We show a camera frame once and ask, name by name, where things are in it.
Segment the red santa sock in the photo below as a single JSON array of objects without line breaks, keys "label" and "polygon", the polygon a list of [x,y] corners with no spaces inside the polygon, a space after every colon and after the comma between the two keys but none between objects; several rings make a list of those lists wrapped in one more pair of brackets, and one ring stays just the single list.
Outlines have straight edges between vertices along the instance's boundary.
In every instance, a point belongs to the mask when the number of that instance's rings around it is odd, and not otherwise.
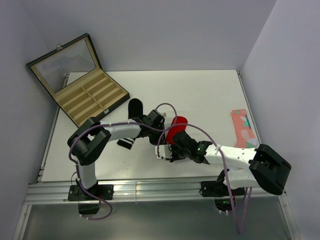
[{"label": "red santa sock", "polygon": [[[177,120],[175,122],[176,124],[187,124],[188,123],[188,120],[183,117],[183,116],[178,116],[177,117]],[[165,141],[169,144],[174,144],[175,142],[173,141],[173,137],[175,134],[177,134],[178,132],[181,132],[181,131],[185,131],[187,128],[186,125],[178,125],[178,126],[174,126],[172,127],[166,134],[166,137],[165,137]]]}]

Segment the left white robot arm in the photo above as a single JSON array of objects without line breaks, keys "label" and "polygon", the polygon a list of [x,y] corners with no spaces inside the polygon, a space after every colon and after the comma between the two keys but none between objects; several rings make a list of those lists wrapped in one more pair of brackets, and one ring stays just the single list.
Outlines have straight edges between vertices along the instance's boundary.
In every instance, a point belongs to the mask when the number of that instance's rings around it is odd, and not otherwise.
[{"label": "left white robot arm", "polygon": [[91,200],[98,193],[95,161],[107,143],[123,139],[148,137],[152,145],[158,142],[164,131],[165,117],[157,110],[148,115],[130,118],[123,122],[103,123],[95,117],[88,118],[68,139],[69,159],[75,163],[79,178],[79,194]]}]

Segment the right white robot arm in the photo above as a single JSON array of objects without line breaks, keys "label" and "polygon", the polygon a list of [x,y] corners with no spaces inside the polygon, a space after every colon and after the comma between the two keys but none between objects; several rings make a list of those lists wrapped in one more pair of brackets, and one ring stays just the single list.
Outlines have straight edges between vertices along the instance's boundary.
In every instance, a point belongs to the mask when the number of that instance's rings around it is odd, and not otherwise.
[{"label": "right white robot arm", "polygon": [[265,192],[280,196],[284,192],[292,166],[273,148],[260,144],[257,148],[215,146],[210,141],[191,138],[185,131],[173,136],[172,158],[190,159],[197,164],[226,167],[216,180],[216,189],[222,195],[240,188],[260,187]]}]

